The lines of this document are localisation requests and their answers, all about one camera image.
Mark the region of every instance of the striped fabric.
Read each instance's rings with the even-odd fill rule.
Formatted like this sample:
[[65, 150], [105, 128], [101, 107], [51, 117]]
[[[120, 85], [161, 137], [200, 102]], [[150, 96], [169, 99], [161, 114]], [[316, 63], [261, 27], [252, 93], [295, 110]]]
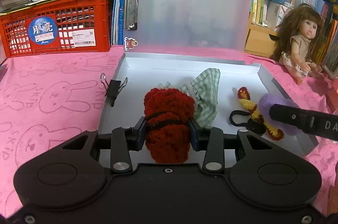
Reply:
[[[196, 122], [201, 126], [210, 126], [217, 114], [217, 94], [221, 72], [219, 69], [208, 68], [191, 82], [178, 89], [195, 100]], [[175, 88], [169, 82], [160, 84], [158, 88]]]

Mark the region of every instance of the long brown hair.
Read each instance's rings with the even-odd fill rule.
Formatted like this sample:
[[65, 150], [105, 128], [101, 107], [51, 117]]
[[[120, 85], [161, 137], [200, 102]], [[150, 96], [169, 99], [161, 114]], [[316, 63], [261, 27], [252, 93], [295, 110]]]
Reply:
[[309, 20], [317, 24], [316, 36], [311, 40], [307, 59], [313, 58], [313, 54], [321, 45], [323, 40], [322, 28], [323, 20], [321, 16], [308, 4], [299, 6], [287, 12], [279, 26], [279, 40], [273, 53], [273, 59], [278, 61], [283, 51], [291, 51], [290, 38], [299, 34], [299, 25], [303, 20]]

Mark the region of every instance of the yellow crocheted toy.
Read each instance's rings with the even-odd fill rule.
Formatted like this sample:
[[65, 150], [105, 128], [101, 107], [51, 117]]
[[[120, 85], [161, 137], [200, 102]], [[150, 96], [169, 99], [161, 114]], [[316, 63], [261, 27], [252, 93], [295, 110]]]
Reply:
[[266, 126], [266, 131], [272, 140], [279, 141], [284, 138], [284, 132], [281, 129], [277, 129], [264, 121], [263, 116], [257, 108], [257, 104], [250, 100], [250, 94], [246, 87], [242, 87], [238, 90], [237, 97], [240, 104], [249, 110], [251, 119]]

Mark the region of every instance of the beige shirt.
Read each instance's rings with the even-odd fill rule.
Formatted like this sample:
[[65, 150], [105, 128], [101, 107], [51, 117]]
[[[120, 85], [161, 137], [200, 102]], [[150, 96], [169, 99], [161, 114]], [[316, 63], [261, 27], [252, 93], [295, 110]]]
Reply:
[[296, 36], [292, 36], [290, 38], [291, 46], [292, 46], [292, 43], [294, 41], [299, 45], [299, 56], [300, 56], [300, 58], [303, 61], [305, 61], [305, 58], [306, 58], [306, 56], [309, 52], [309, 46], [310, 46], [311, 40], [307, 39], [303, 35], [296, 35]]

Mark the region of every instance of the screw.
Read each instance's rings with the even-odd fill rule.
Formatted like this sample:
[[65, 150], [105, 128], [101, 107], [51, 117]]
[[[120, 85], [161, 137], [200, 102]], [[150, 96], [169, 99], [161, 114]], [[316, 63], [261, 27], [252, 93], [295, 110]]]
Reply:
[[34, 224], [35, 223], [35, 218], [33, 216], [25, 216], [24, 220], [27, 224]]
[[126, 162], [117, 162], [113, 165], [113, 168], [116, 170], [126, 170], [129, 168], [129, 164]]
[[165, 172], [165, 173], [173, 173], [174, 170], [173, 170], [172, 168], [165, 168], [165, 169], [164, 169], [164, 172]]
[[310, 224], [312, 222], [312, 217], [311, 216], [304, 216], [301, 220], [302, 224]]
[[206, 168], [208, 170], [219, 170], [220, 168], [222, 168], [222, 165], [218, 162], [209, 162], [206, 164]]

